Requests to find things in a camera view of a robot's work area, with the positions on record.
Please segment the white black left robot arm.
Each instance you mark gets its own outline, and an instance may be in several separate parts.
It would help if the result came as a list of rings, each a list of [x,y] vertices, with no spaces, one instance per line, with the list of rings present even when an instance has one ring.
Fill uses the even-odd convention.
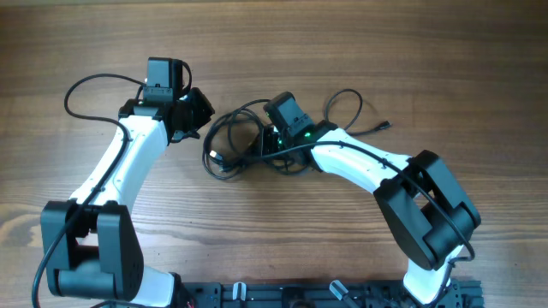
[[[195,305],[178,274],[145,265],[131,211],[154,162],[169,145],[198,139],[214,109],[179,59],[149,58],[138,86],[112,120],[116,134],[94,171],[68,199],[42,210],[44,256],[33,306],[39,306],[41,281],[55,296],[109,307]]]

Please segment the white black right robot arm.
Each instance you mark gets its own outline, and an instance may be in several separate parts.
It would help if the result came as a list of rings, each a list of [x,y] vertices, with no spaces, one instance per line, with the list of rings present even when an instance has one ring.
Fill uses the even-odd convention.
[[[289,158],[371,193],[408,257],[402,280],[408,296],[424,307],[438,305],[450,290],[455,265],[474,260],[470,239],[481,224],[442,158],[427,150],[414,157],[383,151],[328,120],[316,123],[290,92],[269,100],[264,111],[277,138],[261,159]]]

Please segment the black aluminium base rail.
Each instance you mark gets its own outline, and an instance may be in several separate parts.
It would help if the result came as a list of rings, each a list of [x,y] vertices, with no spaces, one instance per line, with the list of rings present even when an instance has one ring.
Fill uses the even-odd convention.
[[[342,284],[186,283],[186,307],[420,307],[401,281]]]

